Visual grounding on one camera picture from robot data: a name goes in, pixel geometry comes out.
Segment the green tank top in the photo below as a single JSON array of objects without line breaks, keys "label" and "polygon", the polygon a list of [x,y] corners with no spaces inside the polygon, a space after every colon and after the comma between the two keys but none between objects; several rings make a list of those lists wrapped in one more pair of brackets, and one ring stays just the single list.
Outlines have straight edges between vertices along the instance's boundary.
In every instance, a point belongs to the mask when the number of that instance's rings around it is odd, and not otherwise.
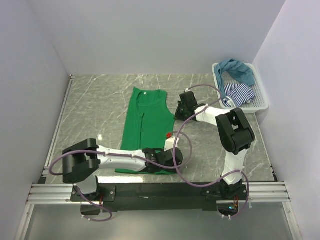
[{"label": "green tank top", "polygon": [[165,148],[167,134],[174,129],[175,117],[167,107],[167,92],[137,87],[129,101],[120,149],[146,150],[143,157],[152,161]]}]

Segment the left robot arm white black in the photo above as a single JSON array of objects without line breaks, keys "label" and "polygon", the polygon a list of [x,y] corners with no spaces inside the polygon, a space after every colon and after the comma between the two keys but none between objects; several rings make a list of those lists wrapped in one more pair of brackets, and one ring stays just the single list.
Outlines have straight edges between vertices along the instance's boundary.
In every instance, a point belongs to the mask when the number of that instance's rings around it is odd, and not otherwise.
[{"label": "left robot arm white black", "polygon": [[179,148],[144,148],[118,150],[97,145],[88,138],[63,150],[62,181],[75,184],[88,201],[100,195],[98,180],[94,173],[99,169],[113,169],[129,174],[160,174],[161,171],[175,173],[173,157],[179,166],[184,157]]}]

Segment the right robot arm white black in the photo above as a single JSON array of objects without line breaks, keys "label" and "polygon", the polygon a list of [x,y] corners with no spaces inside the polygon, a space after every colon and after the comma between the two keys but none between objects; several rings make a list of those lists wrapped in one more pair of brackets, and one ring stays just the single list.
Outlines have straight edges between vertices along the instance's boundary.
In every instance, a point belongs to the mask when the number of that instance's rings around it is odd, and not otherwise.
[{"label": "right robot arm white black", "polygon": [[248,191],[243,185],[244,160],[255,134],[242,109],[226,110],[199,104],[192,91],[186,91],[179,97],[175,118],[216,126],[225,149],[222,179],[204,188],[205,195],[219,200],[232,200],[235,196],[246,194]]}]

